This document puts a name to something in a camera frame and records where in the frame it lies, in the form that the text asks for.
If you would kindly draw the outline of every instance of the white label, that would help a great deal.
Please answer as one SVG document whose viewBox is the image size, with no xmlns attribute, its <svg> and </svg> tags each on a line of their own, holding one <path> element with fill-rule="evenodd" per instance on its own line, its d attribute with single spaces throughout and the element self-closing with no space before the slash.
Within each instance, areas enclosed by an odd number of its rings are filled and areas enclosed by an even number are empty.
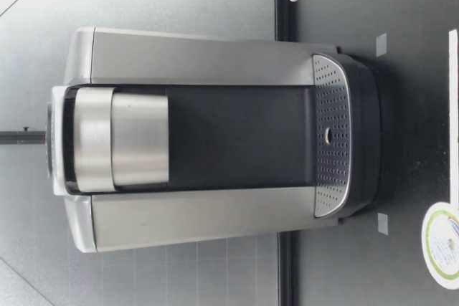
<svg viewBox="0 0 459 306">
<path fill-rule="evenodd" d="M 459 224 L 446 214 L 437 215 L 429 227 L 427 241 L 433 263 L 441 272 L 459 272 Z"/>
<path fill-rule="evenodd" d="M 378 213 L 378 232 L 389 235 L 389 217 L 387 214 Z"/>
<path fill-rule="evenodd" d="M 385 54 L 387 54 L 387 34 L 383 33 L 376 38 L 376 56 L 381 57 Z"/>
</svg>

